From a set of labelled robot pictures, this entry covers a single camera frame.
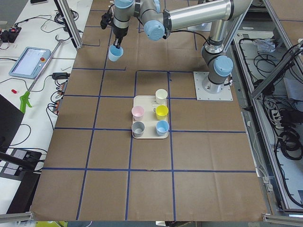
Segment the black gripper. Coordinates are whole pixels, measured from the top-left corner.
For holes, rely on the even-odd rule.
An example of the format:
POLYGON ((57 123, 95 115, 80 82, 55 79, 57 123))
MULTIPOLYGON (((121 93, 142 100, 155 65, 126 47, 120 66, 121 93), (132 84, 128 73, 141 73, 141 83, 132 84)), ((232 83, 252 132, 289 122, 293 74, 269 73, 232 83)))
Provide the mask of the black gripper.
POLYGON ((115 41, 113 43, 115 48, 120 49, 123 38, 127 35, 129 27, 128 21, 114 20, 113 22, 113 32, 115 34, 115 41))

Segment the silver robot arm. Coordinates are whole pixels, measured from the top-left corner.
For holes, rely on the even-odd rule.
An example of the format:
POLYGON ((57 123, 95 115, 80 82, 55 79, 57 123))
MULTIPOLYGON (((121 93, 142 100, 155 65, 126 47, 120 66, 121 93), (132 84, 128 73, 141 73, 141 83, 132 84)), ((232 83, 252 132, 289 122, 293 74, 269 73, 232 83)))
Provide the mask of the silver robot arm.
POLYGON ((211 23, 209 37, 202 48, 202 56, 209 68, 203 89, 218 94, 233 69, 232 60, 223 50, 234 38, 235 31, 251 5, 250 0, 213 0, 190 7, 160 11, 157 0, 115 0, 108 10, 109 25, 115 34, 114 47, 119 49, 127 35, 131 17, 139 19, 147 37, 153 41, 166 39, 182 28, 211 23))

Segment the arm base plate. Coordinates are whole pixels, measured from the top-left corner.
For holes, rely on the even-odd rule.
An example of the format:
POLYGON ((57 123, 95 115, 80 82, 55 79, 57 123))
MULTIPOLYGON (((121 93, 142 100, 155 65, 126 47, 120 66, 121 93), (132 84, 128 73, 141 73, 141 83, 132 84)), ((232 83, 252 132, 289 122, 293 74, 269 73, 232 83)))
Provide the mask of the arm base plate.
POLYGON ((194 71, 196 99, 198 101, 233 101, 228 79, 223 84, 213 84, 208 78, 209 72, 194 71))

